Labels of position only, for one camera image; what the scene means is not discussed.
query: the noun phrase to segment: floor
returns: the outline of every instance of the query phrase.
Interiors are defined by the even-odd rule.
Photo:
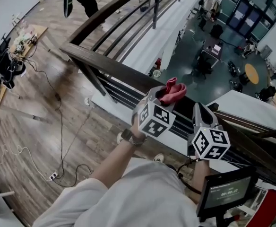
[[[99,7],[102,7],[111,0],[97,1]],[[29,12],[26,20],[48,26],[61,44],[86,20],[86,15],[84,9],[74,2],[71,17],[65,19],[62,0],[44,0]],[[15,191],[15,195],[6,200],[27,226],[32,226],[34,220],[51,206],[63,187],[45,181],[38,174],[27,149],[19,156],[13,155],[11,151],[16,154],[17,150],[28,147],[37,168],[48,179],[53,172],[62,174],[62,144],[65,176],[59,183],[70,186],[75,181],[76,167],[87,164],[93,171],[117,145],[117,134],[128,127],[92,103],[90,106],[85,105],[85,98],[91,98],[95,88],[83,74],[78,74],[77,67],[61,59],[58,50],[52,48],[47,52],[38,46],[31,59],[37,63],[39,70],[47,73],[50,83],[61,96],[63,137],[61,141],[61,118],[55,110],[59,102],[45,75],[34,72],[28,66],[26,74],[16,78],[13,89],[22,99],[7,95],[3,105],[34,114],[40,120],[17,117],[0,110],[0,191]],[[136,156],[152,159],[158,153],[164,153],[166,162],[176,168],[187,160],[185,156],[152,139],[137,150]],[[187,180],[190,180],[191,172],[190,168],[183,170]],[[78,181],[89,175],[88,169],[78,169]]]
[[[212,74],[207,74],[207,79],[204,79],[203,76],[193,77],[191,72],[195,63],[194,59],[202,47],[203,41],[210,36],[209,32],[213,26],[211,22],[207,22],[204,27],[205,32],[203,32],[198,27],[198,23],[199,20],[196,20],[194,15],[188,20],[186,32],[178,44],[167,70],[163,71],[159,78],[161,82],[166,83],[171,77],[177,77],[178,82],[182,82],[188,87],[186,96],[194,101],[209,104],[231,90],[229,80],[233,78],[228,71],[227,63],[232,61],[236,67],[241,69],[241,72],[244,71],[245,64],[249,63],[256,68],[259,74],[259,83],[254,85],[250,82],[243,86],[243,93],[255,96],[256,92],[267,87],[268,73],[264,60],[255,53],[244,59],[234,52],[234,46],[226,43],[223,46],[222,59],[213,67]],[[245,39],[242,36],[228,26],[221,25],[224,28],[221,39],[235,46],[245,45]]]

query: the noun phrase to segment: red cloth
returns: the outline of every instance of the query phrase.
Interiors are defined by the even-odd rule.
[[[163,90],[158,98],[162,104],[168,105],[179,101],[186,94],[186,86],[183,83],[176,84],[177,78],[169,79],[166,89]]]
[[[247,227],[268,227],[276,217],[276,190],[268,190],[264,200]]]

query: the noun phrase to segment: trash bin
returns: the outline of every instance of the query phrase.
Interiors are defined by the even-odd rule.
[[[151,6],[151,0],[143,4],[143,6],[140,8],[141,12],[145,12],[149,7]]]

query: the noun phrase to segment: computer monitor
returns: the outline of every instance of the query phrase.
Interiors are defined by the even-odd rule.
[[[256,168],[251,166],[205,177],[197,216],[205,220],[243,205],[252,197],[257,180]]]

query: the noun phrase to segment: glass door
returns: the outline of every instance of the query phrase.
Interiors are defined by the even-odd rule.
[[[232,27],[234,30],[238,31],[238,29],[240,29],[240,22],[246,16],[248,9],[249,4],[241,0],[228,25]]]
[[[243,25],[239,30],[239,33],[245,36],[253,27],[255,22],[259,19],[259,17],[260,17],[260,13],[258,13],[257,10],[253,9],[249,14],[249,16],[245,19]]]

